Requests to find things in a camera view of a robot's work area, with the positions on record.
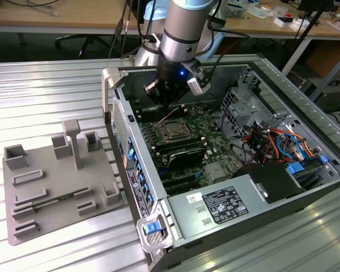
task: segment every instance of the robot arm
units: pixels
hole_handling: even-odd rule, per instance
[[[153,102],[167,107],[189,90],[202,95],[211,76],[196,52],[208,14],[216,0],[169,0],[156,78],[144,87]]]

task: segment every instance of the metal table surface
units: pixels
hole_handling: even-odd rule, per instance
[[[0,63],[0,271],[147,271],[128,205],[17,246],[6,240],[3,147],[50,145],[51,136],[62,132],[61,121],[77,118],[82,131],[97,131],[118,173],[102,119],[100,74],[106,67],[129,65],[118,60]],[[169,271],[214,270],[340,271],[340,189]]]

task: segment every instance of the desk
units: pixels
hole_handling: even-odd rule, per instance
[[[53,5],[55,11],[59,13],[57,17],[2,0],[0,32],[113,34],[121,16],[124,0],[60,0]],[[268,5],[286,6],[292,16],[298,17],[299,11],[280,0]],[[313,27],[283,69],[284,74],[291,70],[311,40],[340,40],[340,32],[328,25],[327,21],[320,19],[320,25]],[[278,27],[272,18],[261,20],[246,12],[244,19],[227,18],[226,28],[245,32],[255,38],[294,39],[296,34],[289,28]],[[136,19],[133,16],[130,19],[129,33],[137,34]]]

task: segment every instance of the sticker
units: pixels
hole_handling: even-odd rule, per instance
[[[133,192],[133,195],[135,197],[137,208],[138,208],[139,211],[141,211],[141,217],[142,218],[147,217],[148,214],[150,214],[150,211],[148,210],[147,205],[146,205],[146,201],[143,198],[142,189],[141,189],[140,186],[138,186],[138,181],[137,181],[135,171],[134,170],[127,170],[126,174],[127,174],[127,178],[128,178],[128,180],[131,184],[131,187],[132,187],[132,192]]]
[[[189,203],[194,203],[194,202],[202,200],[202,193],[199,192],[195,194],[188,194],[186,198],[188,199]]]
[[[217,224],[222,224],[249,212],[233,186],[205,194],[202,198]]]

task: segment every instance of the blue clip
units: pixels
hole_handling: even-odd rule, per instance
[[[140,174],[140,184],[143,185],[145,182],[145,177],[143,176],[143,174]]]
[[[327,162],[329,161],[329,159],[328,159],[325,155],[321,155],[321,156],[320,156],[320,161],[321,161],[323,164],[325,164],[325,163],[327,163]]]
[[[135,153],[135,151],[134,151],[133,149],[130,149],[129,154],[127,155],[127,157],[128,157],[130,160],[132,160],[133,157],[134,157],[134,153]]]
[[[147,184],[145,184],[143,187],[144,187],[144,189],[145,189],[145,194],[146,194],[148,191],[150,191]]]
[[[152,199],[152,195],[149,194],[149,195],[147,196],[147,198],[148,198],[148,200],[150,201],[150,203],[153,203],[154,200]]]
[[[161,231],[162,229],[161,229],[160,223],[155,221],[153,223],[150,223],[144,226],[144,230],[145,230],[146,235],[150,235],[155,232]]]
[[[305,168],[297,161],[296,163],[290,163],[286,170],[291,174],[295,174],[295,173],[298,173],[298,172],[301,172],[303,170],[305,170]]]

